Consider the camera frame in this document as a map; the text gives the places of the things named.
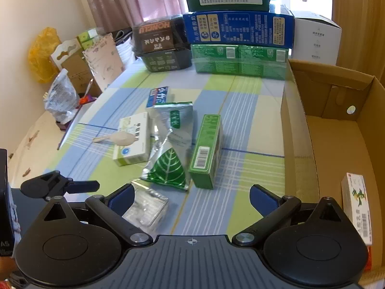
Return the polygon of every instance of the plaid tablecloth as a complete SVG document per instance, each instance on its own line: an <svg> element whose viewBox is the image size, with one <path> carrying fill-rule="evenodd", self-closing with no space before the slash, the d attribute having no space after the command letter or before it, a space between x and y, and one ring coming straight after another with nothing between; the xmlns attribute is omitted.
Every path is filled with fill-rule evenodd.
<svg viewBox="0 0 385 289"><path fill-rule="evenodd" d="M96 179L103 195L139 178L144 162L118 167L113 145L91 140L116 131L120 118L144 112L150 90L160 86L169 86L175 102L193 101L194 140L204 114L221 114L224 143L214 190L191 185L184 192L151 184L170 201L158 233L231 238L261 218L249 202L253 184L284 194L280 80L196 74L194 67L150 73L143 63L134 63L85 113L47 170L75 180Z"/></svg>

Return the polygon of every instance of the yellow plastic bag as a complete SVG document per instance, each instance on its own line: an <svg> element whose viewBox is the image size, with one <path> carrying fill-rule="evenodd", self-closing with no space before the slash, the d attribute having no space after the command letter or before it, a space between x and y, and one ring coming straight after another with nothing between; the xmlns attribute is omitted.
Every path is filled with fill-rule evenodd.
<svg viewBox="0 0 385 289"><path fill-rule="evenodd" d="M61 44L55 28L47 27L32 43L28 52L28 63L35 79L39 83L51 82L59 73L58 68L50 61L50 55Z"/></svg>

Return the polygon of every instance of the silver and green packet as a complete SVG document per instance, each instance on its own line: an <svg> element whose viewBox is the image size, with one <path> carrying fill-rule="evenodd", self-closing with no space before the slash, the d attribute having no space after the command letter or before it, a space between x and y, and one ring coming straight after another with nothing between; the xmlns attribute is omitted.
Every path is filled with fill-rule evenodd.
<svg viewBox="0 0 385 289"><path fill-rule="evenodd" d="M188 190L189 158L193 139L193 103L153 106L155 142L141 179Z"/></svg>

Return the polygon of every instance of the blue logo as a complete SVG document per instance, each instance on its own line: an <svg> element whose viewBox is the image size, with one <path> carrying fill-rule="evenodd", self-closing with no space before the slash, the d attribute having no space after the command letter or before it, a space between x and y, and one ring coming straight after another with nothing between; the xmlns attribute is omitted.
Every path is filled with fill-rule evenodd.
<svg viewBox="0 0 385 289"><path fill-rule="evenodd" d="M203 39L207 39L207 38L209 38L209 33L208 33L208 32L202 32L202 33L201 33L201 37L202 37Z"/></svg>

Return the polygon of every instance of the wooden spoon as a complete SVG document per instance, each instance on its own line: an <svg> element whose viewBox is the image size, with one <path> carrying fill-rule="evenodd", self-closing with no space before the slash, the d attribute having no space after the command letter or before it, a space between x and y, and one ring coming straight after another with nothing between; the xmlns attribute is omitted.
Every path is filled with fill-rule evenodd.
<svg viewBox="0 0 385 289"><path fill-rule="evenodd" d="M97 137L92 140L92 142L97 143L102 140L107 140L109 139L111 142L115 143L116 145L120 146L127 146L131 145L135 141L135 136L133 134L129 134L128 132L125 131L117 131L114 132L111 135L105 136L105 137Z"/></svg>

